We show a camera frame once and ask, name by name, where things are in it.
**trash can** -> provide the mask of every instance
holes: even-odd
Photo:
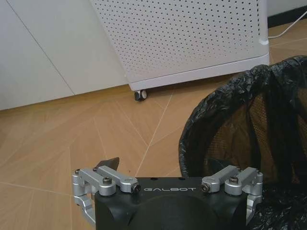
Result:
[[[256,66],[203,99],[182,132],[179,163],[184,177],[229,164],[260,169],[264,200],[250,229],[307,229],[307,56]]]

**white air purifier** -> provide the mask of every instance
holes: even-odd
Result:
[[[266,0],[91,0],[129,85],[144,89],[269,64]]]

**screw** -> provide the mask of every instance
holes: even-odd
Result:
[[[229,177],[229,182],[233,183],[233,184],[238,184],[239,178],[237,178],[236,176],[231,176],[231,177]]]
[[[102,183],[104,183],[104,184],[112,184],[112,178],[111,177],[104,177],[103,179],[102,179]]]
[[[201,185],[201,190],[202,190],[204,193],[210,192],[210,185],[207,184],[207,183],[202,184],[202,185]]]
[[[141,186],[139,184],[134,184],[131,190],[132,190],[132,193],[139,193],[141,190]]]

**baseboard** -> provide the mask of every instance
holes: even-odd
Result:
[[[307,11],[307,5],[268,17],[268,27],[292,23]]]

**perforated panel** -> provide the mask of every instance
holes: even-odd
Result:
[[[264,55],[261,0],[91,0],[130,81]]]

